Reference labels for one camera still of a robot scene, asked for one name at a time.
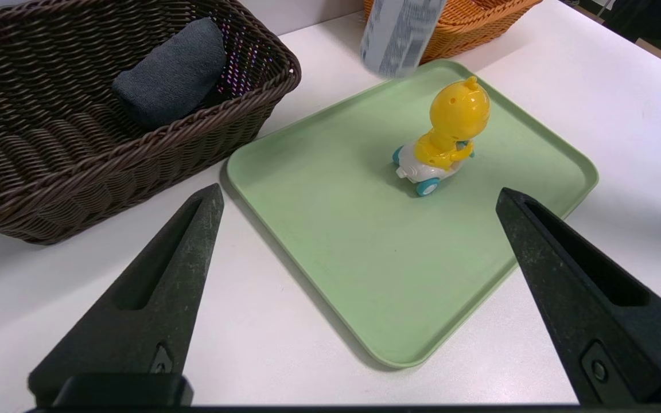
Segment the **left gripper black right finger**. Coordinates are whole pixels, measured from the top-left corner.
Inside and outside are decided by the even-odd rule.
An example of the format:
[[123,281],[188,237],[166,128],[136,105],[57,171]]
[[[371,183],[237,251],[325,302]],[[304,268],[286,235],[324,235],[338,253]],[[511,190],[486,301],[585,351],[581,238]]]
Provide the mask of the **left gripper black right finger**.
[[578,402],[661,405],[661,297],[534,198],[496,214]]

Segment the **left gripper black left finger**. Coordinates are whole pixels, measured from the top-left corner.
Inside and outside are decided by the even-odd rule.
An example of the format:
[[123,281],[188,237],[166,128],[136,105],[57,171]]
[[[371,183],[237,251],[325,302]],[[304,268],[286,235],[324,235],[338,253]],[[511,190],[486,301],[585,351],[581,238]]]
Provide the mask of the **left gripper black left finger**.
[[189,405],[183,375],[222,220],[219,185],[189,196],[29,374],[37,405]]

